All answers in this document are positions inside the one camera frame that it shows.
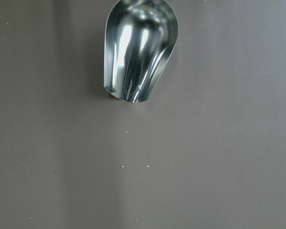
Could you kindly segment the metal scoop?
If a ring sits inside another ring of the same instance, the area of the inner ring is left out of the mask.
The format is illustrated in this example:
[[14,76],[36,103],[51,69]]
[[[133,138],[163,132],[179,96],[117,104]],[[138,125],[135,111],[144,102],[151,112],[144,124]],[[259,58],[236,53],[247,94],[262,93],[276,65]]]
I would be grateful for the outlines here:
[[147,101],[173,53],[176,14],[166,0],[120,0],[106,20],[103,86],[115,98]]

